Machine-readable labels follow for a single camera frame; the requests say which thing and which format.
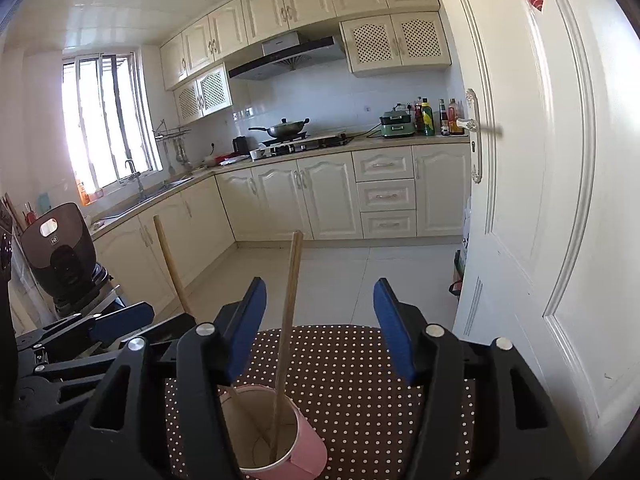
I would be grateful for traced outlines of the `brown polka dot tablecloth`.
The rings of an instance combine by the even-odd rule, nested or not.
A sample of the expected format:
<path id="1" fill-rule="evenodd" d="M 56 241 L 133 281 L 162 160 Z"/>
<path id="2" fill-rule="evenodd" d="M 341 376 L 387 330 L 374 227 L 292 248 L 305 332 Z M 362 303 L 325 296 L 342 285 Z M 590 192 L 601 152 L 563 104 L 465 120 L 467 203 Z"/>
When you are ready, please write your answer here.
<path id="1" fill-rule="evenodd" d="M 280 330 L 259 332 L 235 387 L 272 387 Z M 380 330 L 356 325 L 294 327 L 285 393 L 328 451 L 318 479 L 400 479 L 423 400 L 392 367 Z M 183 460 L 177 384 L 166 382 L 166 428 L 171 472 L 189 478 Z M 451 479 L 471 472 L 475 384 L 463 383 L 459 439 Z"/>

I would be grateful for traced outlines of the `window with bars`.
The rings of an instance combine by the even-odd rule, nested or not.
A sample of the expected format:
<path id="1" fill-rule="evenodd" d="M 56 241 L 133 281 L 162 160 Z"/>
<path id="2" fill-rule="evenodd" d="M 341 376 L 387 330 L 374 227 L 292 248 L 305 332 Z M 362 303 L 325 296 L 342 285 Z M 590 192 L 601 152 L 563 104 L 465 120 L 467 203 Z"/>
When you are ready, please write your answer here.
<path id="1" fill-rule="evenodd" d="M 162 169 L 139 55 L 66 58 L 61 89 L 67 151 L 85 203 L 131 182 L 127 158 L 142 176 Z"/>

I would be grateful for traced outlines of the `pink cylindrical chopstick holder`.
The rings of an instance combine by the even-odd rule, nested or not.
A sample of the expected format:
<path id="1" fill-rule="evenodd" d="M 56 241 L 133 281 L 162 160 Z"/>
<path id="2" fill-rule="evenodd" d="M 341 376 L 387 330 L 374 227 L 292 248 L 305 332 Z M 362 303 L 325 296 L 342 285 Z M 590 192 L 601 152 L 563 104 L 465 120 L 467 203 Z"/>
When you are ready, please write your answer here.
<path id="1" fill-rule="evenodd" d="M 328 462 L 326 445 L 290 398 L 278 412 L 276 400 L 273 389 L 258 385 L 220 396 L 240 471 L 262 480 L 319 478 Z"/>

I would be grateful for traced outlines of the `black range hood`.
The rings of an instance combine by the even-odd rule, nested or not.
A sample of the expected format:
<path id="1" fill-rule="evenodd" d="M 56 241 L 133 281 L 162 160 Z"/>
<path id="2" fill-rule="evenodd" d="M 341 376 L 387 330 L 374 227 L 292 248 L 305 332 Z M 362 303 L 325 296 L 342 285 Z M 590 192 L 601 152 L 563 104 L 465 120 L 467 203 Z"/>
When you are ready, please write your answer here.
<path id="1" fill-rule="evenodd" d="M 228 71 L 230 79 L 266 80 L 345 57 L 339 36 L 327 36 L 263 55 Z"/>

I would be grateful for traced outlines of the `red sauce bottle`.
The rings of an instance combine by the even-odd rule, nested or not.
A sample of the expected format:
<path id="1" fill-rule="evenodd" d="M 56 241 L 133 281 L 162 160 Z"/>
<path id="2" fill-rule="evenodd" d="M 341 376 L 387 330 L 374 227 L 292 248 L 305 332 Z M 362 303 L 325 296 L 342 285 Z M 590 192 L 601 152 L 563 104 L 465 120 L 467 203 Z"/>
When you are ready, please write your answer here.
<path id="1" fill-rule="evenodd" d="M 416 129 L 416 132 L 419 134 L 424 133 L 425 126 L 424 126 L 424 120 L 422 115 L 422 98 L 420 96 L 416 99 L 416 102 L 414 102 L 413 104 L 413 121 L 414 121 L 414 128 Z"/>

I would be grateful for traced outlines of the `orange oil bottle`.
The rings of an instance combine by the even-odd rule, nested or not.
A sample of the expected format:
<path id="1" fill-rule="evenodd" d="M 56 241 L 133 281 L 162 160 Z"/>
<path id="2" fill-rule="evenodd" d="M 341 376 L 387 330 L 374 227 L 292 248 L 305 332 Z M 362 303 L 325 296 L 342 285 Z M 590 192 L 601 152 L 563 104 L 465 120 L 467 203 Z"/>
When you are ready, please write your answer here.
<path id="1" fill-rule="evenodd" d="M 454 98 L 449 100 L 447 106 L 447 120 L 450 134 L 462 134 L 463 128 L 458 125 L 460 117 L 457 101 Z"/>

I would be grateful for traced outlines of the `green yellow bottle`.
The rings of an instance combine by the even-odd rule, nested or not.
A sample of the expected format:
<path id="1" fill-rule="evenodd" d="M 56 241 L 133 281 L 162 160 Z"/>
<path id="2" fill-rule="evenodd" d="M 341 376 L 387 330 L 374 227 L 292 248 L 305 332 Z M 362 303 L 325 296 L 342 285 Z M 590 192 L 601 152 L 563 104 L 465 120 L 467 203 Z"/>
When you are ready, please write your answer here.
<path id="1" fill-rule="evenodd" d="M 435 124 L 434 124 L 433 109 L 431 107 L 430 102 L 428 102 L 428 99 L 425 99 L 425 98 L 422 99 L 421 115 L 422 115 L 425 134 L 427 136 L 434 136 Z"/>

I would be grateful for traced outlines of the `black electric kettle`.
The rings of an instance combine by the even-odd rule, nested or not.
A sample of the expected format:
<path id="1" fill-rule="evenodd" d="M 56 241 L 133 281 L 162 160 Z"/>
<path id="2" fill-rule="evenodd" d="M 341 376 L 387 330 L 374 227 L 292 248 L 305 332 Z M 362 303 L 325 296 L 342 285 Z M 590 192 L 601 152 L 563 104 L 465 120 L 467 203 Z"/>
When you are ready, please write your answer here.
<path id="1" fill-rule="evenodd" d="M 232 140 L 233 153 L 236 156 L 244 156 L 250 154 L 250 146 L 248 145 L 246 136 L 236 136 Z"/>

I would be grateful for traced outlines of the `black gas stove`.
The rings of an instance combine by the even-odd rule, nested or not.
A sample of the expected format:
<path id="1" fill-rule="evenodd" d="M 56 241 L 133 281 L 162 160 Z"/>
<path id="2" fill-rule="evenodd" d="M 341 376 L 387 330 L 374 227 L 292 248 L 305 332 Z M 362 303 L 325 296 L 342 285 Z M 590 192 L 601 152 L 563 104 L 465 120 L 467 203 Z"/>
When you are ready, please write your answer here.
<path id="1" fill-rule="evenodd" d="M 324 148 L 337 148 L 349 144 L 352 140 L 346 133 L 326 134 L 325 136 L 303 136 L 286 142 L 265 143 L 264 153 L 266 157 L 292 155 L 296 153 L 323 150 Z"/>

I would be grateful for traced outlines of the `green electric cooker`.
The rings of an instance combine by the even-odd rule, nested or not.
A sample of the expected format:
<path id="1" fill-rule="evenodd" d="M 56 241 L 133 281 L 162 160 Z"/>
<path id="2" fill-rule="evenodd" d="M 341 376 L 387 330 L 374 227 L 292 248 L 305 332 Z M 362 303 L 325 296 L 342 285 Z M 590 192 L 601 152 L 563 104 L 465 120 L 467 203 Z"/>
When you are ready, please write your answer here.
<path id="1" fill-rule="evenodd" d="M 383 113 L 380 117 L 380 126 L 382 137 L 385 139 L 404 138 L 416 133 L 413 116 L 408 107 L 401 103 Z"/>

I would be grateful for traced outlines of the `cream upper cabinets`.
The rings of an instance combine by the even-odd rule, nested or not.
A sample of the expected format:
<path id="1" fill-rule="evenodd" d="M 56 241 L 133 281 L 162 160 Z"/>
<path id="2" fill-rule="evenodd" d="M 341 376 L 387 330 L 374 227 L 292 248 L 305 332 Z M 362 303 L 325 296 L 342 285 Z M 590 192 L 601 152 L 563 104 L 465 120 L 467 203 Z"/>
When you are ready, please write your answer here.
<path id="1" fill-rule="evenodd" d="M 178 121 L 231 106 L 232 68 L 327 36 L 354 75 L 451 63 L 438 0 L 231 0 L 160 47 Z"/>

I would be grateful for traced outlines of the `dark sauce bottle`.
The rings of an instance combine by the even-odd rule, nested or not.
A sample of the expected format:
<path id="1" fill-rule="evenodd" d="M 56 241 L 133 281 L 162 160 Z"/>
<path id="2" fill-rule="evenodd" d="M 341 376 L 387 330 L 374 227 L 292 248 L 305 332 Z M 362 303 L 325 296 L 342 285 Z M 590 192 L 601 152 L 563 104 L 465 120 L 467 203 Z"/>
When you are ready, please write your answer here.
<path id="1" fill-rule="evenodd" d="M 439 125 L 440 134 L 442 136 L 449 136 L 449 122 L 448 122 L 448 108 L 444 99 L 439 100 L 438 104 Z"/>

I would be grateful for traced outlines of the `white door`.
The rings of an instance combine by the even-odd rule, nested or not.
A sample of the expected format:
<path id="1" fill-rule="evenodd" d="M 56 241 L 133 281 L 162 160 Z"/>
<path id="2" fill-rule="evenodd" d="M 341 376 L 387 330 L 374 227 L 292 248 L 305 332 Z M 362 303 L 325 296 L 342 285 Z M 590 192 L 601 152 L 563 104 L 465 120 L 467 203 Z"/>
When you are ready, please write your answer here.
<path id="1" fill-rule="evenodd" d="M 482 124 L 454 333 L 508 338 L 582 474 L 639 474 L 639 35 L 626 0 L 442 0 Z"/>

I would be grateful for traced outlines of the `wooden chopstick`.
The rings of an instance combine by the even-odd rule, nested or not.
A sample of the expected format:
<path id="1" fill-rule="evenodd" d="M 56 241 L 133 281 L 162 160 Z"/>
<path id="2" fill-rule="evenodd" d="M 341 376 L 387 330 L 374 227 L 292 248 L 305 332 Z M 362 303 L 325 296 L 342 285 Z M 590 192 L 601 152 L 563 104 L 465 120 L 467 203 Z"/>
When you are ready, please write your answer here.
<path id="1" fill-rule="evenodd" d="M 271 417 L 271 440 L 269 461 L 274 463 L 278 458 L 281 418 L 285 404 L 286 374 L 291 361 L 291 336 L 295 314 L 295 303 L 298 289 L 300 263 L 303 255 L 304 233 L 294 231 L 291 240 L 290 258 L 288 259 L 288 281 L 286 282 L 282 325 L 278 348 L 276 380 L 274 381 L 274 399 Z"/>
<path id="2" fill-rule="evenodd" d="M 180 306 L 183 308 L 183 311 L 187 314 L 192 315 L 192 308 L 189 302 L 188 295 L 186 294 L 186 290 L 183 287 L 182 281 L 180 280 L 180 275 L 170 251 L 170 247 L 168 244 L 168 239 L 164 230 L 162 219 L 158 214 L 154 214 L 153 223 L 155 226 L 155 231 L 158 237 L 158 242 L 160 243 L 160 250 L 162 251 L 168 273 L 171 279 L 171 283 L 174 285 L 174 289 L 176 291 L 178 300 L 180 302 Z"/>

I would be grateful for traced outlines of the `chrome sink faucet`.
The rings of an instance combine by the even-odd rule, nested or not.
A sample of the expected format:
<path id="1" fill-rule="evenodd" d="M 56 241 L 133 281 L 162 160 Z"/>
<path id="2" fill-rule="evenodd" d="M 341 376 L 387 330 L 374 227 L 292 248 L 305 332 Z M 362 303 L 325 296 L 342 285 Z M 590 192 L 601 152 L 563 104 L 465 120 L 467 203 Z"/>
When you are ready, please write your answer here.
<path id="1" fill-rule="evenodd" d="M 125 160 L 125 166 L 130 171 L 130 175 L 128 177 L 128 180 L 129 181 L 134 181 L 134 182 L 137 183 L 138 197 L 139 197 L 140 202 L 142 202 L 142 200 L 145 200 L 146 195 L 145 195 L 144 186 L 143 186 L 142 181 L 141 181 L 141 174 L 137 170 L 136 165 L 134 164 L 134 161 L 131 158 L 127 158 Z"/>

